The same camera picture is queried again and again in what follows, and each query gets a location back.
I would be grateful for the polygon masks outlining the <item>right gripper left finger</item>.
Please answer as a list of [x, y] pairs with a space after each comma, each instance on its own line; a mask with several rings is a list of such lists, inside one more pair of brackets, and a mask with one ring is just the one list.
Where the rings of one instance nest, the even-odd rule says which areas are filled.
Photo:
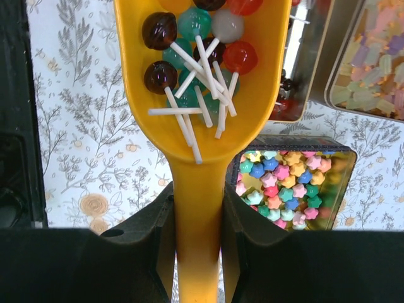
[[173, 187], [102, 234], [2, 229], [2, 302], [170, 302]]

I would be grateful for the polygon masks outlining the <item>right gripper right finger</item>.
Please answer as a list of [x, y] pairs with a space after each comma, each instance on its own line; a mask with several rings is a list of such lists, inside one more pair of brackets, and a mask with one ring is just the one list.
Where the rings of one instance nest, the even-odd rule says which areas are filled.
[[403, 301], [401, 232], [288, 232], [226, 185], [221, 240], [227, 302]]

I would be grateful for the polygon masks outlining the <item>yellow plastic scoop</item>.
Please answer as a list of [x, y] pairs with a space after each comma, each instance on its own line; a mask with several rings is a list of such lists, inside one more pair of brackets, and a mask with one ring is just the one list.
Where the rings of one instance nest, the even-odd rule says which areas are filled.
[[143, 81], [147, 67], [161, 55], [145, 46], [142, 24], [154, 12], [180, 11], [179, 2], [162, 6], [158, 1], [116, 1], [114, 6], [128, 104], [142, 132], [165, 155], [172, 173], [179, 300], [216, 302], [227, 167], [257, 137], [274, 108], [291, 3], [265, 1], [246, 17], [243, 40], [255, 48], [258, 64], [241, 77], [234, 98], [237, 115], [227, 118], [220, 138], [198, 117], [191, 119], [201, 164], [195, 162], [174, 117], [148, 114], [150, 108], [165, 105], [165, 97], [149, 92]]

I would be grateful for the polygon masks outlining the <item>tin of lollipops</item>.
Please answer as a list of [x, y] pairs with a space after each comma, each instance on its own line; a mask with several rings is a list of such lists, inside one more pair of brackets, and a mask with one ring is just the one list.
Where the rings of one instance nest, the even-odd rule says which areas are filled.
[[271, 122], [299, 121], [309, 101], [334, 1], [293, 1]]

